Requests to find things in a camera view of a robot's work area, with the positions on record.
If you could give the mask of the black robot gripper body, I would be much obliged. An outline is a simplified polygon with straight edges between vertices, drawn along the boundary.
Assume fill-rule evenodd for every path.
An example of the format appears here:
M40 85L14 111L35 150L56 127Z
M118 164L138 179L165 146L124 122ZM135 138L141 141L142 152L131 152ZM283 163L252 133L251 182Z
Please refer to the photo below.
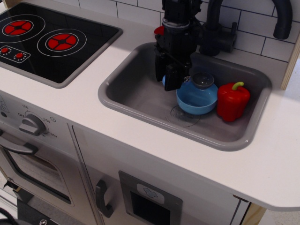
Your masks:
M181 67L192 67L190 55L195 52L202 38L202 25L199 20L174 23L163 20L164 35L155 35L155 51L164 51L171 58L171 63Z

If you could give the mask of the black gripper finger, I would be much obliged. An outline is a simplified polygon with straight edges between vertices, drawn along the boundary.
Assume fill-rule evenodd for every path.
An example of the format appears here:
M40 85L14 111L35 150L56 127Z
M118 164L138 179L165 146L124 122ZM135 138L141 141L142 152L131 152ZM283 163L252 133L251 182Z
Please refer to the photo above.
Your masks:
M158 82L162 81L163 76L165 75L165 81L168 81L170 78L169 72L167 72L167 66L171 64L171 58L164 51L155 51L155 73L156 80Z
M165 73L165 91L179 89L188 74L188 67L181 67L175 63L167 65Z

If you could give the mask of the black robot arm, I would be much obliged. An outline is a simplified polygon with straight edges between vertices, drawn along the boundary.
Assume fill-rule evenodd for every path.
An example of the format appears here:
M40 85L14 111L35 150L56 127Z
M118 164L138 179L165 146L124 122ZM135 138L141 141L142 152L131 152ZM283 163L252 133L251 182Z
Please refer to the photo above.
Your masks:
M179 89L192 67L190 55L196 51L203 28L195 15L201 0L164 0L164 33L156 34L155 73L165 79L165 91Z

